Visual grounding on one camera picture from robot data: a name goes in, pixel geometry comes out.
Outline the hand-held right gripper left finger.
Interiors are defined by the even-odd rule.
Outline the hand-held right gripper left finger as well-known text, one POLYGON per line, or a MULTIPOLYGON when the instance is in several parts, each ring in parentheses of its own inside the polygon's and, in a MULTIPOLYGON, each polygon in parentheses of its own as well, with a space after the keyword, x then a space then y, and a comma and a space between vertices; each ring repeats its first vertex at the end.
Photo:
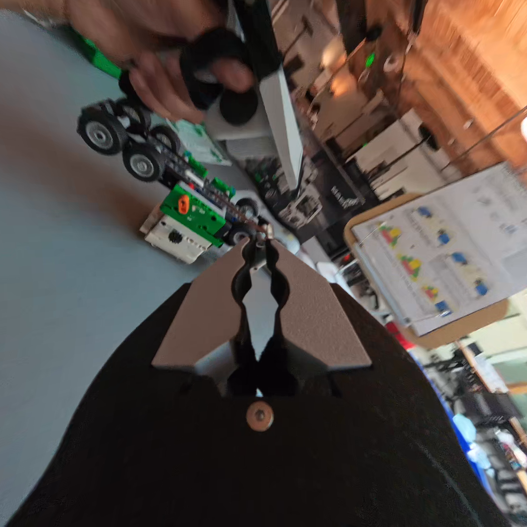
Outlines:
POLYGON ((236 370, 236 337, 242 307, 233 285, 246 264, 244 239, 209 266, 190 285, 151 365, 157 369, 190 372, 225 385, 236 370))

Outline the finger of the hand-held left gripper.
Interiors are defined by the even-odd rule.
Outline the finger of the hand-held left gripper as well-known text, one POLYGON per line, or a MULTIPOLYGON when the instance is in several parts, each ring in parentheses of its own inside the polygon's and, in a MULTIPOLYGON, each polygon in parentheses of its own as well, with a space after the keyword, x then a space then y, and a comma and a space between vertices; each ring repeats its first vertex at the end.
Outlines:
POLYGON ((260 96, 290 190, 298 187, 304 147, 282 67, 265 77, 260 96))

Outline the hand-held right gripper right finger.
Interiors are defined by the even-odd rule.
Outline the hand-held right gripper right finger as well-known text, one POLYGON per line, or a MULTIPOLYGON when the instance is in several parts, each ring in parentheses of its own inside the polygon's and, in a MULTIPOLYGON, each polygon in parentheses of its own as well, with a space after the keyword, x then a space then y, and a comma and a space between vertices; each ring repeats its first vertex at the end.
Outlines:
POLYGON ((372 365, 332 284, 276 240, 266 242, 273 338, 293 375, 322 375, 372 365))

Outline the lego truck model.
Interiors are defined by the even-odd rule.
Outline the lego truck model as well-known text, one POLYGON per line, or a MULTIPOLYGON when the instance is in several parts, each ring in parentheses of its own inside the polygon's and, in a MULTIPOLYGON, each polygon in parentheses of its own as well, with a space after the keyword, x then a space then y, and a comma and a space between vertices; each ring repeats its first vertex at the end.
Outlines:
POLYGON ((234 201, 236 190, 207 169, 167 123, 152 124, 151 113, 130 97, 85 106, 77 133, 93 151, 122 156, 127 172, 143 183, 159 183, 168 194, 141 227, 145 240, 176 259, 192 264, 210 249, 226 249, 254 239, 267 221, 248 198, 234 201))

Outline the black lego set box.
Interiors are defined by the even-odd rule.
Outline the black lego set box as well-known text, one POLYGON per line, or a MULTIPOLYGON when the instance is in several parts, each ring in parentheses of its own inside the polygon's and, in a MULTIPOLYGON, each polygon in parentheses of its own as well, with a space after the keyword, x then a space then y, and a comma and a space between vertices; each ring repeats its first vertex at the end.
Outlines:
POLYGON ((278 158, 248 159, 242 168, 254 181, 266 207, 301 242, 344 220, 365 204, 343 170, 325 152, 304 155, 298 188, 286 181, 278 158))

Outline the lego instruction booklet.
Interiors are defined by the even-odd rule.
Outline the lego instruction booklet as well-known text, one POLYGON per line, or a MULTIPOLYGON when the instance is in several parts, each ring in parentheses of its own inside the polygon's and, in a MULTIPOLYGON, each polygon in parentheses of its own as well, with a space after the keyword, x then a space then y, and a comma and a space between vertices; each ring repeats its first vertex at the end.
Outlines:
POLYGON ((209 137, 202 124, 193 124, 184 120, 176 122, 166 120, 166 122, 178 136, 182 150, 190 152, 198 162, 225 167, 232 166, 232 161, 223 149, 209 137))

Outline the person's left hand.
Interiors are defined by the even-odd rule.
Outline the person's left hand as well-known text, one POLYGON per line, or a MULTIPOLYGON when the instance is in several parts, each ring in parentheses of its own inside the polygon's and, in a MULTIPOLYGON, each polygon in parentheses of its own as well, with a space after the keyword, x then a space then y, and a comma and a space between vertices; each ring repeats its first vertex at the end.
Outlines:
POLYGON ((80 34, 128 70, 150 110, 171 121, 203 121, 183 81, 177 47, 225 26, 226 1, 64 1, 63 11, 80 34))

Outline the white cabinet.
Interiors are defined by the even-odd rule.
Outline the white cabinet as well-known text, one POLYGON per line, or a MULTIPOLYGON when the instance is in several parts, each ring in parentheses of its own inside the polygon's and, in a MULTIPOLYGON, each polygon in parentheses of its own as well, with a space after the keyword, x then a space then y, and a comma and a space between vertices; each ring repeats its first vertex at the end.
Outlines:
POLYGON ((370 185, 379 199, 399 190, 426 194, 450 181, 442 169, 450 161, 446 152, 433 150, 421 141, 419 127, 424 124, 414 110, 408 110, 348 160, 354 160, 368 174, 370 185))

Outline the wooden board with printed sheets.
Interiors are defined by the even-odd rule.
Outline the wooden board with printed sheets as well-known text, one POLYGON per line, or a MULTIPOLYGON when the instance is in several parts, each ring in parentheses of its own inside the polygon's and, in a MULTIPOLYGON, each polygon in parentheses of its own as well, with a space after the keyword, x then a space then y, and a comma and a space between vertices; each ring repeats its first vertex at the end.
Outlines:
POLYGON ((402 334, 437 348, 526 290, 526 186, 506 163, 352 218, 344 239, 402 334))

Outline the green flat object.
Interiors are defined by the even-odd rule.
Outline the green flat object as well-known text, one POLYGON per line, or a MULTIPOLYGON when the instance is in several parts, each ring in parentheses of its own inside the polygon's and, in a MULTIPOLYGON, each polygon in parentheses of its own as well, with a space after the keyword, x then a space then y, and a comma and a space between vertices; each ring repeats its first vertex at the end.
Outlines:
POLYGON ((105 57, 95 43, 84 38, 79 33, 76 33, 75 36, 80 52, 91 65, 116 80, 120 79, 122 70, 105 57))

